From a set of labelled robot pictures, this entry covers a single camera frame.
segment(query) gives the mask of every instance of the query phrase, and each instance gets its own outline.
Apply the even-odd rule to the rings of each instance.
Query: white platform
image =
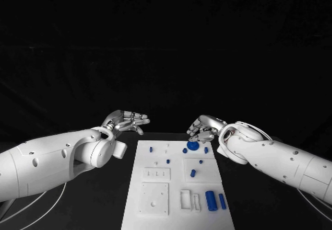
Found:
[[[187,141],[139,141],[122,230],[235,230],[211,143],[200,142],[200,149],[188,150],[188,153],[183,152],[184,148]],[[191,177],[193,167],[197,170],[196,177]],[[155,179],[148,177],[148,171],[159,172],[158,176],[154,174]],[[181,190],[191,191],[193,211],[183,210]],[[217,198],[216,212],[209,210],[206,192],[210,190]],[[226,198],[226,210],[222,209],[220,193]],[[200,211],[196,211],[197,198]]]

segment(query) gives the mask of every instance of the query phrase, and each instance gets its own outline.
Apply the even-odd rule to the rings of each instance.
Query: blue cylinder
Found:
[[[224,195],[223,194],[220,194],[220,202],[222,202],[222,208],[227,209],[227,203],[226,203]]]
[[[196,141],[196,142],[193,142],[193,141],[190,141],[188,143],[187,143],[187,146],[188,146],[188,148],[191,149],[191,150],[198,150],[200,149],[200,143]]]
[[[191,173],[191,177],[196,177],[196,174],[197,174],[197,170],[194,169]]]
[[[219,207],[217,207],[217,199],[216,199],[216,193],[214,191],[209,191],[206,192],[206,196],[207,196],[207,202],[209,202],[209,208],[210,211],[217,211]]]

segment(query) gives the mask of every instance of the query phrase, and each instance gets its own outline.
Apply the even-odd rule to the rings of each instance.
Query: robotic hand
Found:
[[[40,194],[83,172],[100,168],[112,156],[123,158],[128,145],[116,141],[123,131],[144,135],[148,115],[118,110],[102,126],[34,139],[0,154],[0,202]]]
[[[299,148],[272,140],[271,136],[245,122],[227,124],[201,115],[187,132],[190,141],[211,141],[219,135],[219,153],[240,164],[252,166],[332,204],[332,162]]]

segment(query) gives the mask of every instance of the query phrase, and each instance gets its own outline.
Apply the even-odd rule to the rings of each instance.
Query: black background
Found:
[[[332,160],[330,1],[4,2],[0,139],[99,126],[148,132],[201,114],[258,126]]]

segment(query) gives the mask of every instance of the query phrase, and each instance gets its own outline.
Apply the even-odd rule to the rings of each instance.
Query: wire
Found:
[[[265,136],[269,140],[274,140],[272,137],[263,132],[263,130],[261,130],[256,126],[253,126],[252,124],[246,123],[249,126],[252,126]],[[312,204],[312,202],[310,201],[310,199],[307,198],[307,196],[304,195],[302,191],[298,189],[299,193],[302,194],[302,196],[305,197],[307,201],[310,202],[310,204],[314,206],[314,208],[320,211],[320,213],[327,217],[327,219],[332,222],[332,219],[323,213],[323,211],[317,208],[317,206]],[[317,200],[332,210],[332,208],[317,198]]]
[[[17,213],[17,214],[14,214],[11,217],[8,217],[6,219],[4,219],[2,221],[0,221],[0,224],[5,222],[5,221],[8,221],[11,218],[14,218],[22,211],[25,211],[32,205],[34,205],[34,203],[40,200],[40,198],[44,196],[44,194],[38,197],[38,199]]]
[[[47,216],[47,214],[50,213],[50,211],[51,211],[53,208],[56,207],[56,205],[57,205],[57,203],[58,203],[58,201],[60,201],[60,199],[61,199],[61,197],[63,197],[63,194],[64,194],[64,191],[66,191],[66,187],[67,187],[67,183],[66,183],[66,186],[64,186],[64,189],[63,189],[61,196],[60,196],[58,200],[56,201],[54,206],[51,207],[51,209],[48,210],[48,212],[43,215],[43,217],[41,217],[32,224],[30,224],[30,225],[28,225],[25,228],[22,228],[21,230],[24,230],[24,229],[27,229],[30,226],[32,226],[32,225]]]
[[[320,211],[320,213],[328,218],[328,220],[332,222],[332,219],[321,212],[321,210],[315,207],[315,205],[312,204],[312,202],[310,201],[310,199],[307,198],[307,196],[304,195],[302,191],[298,189],[299,193],[302,194],[302,196],[305,197],[307,201],[310,202],[310,204],[314,206],[314,208]]]

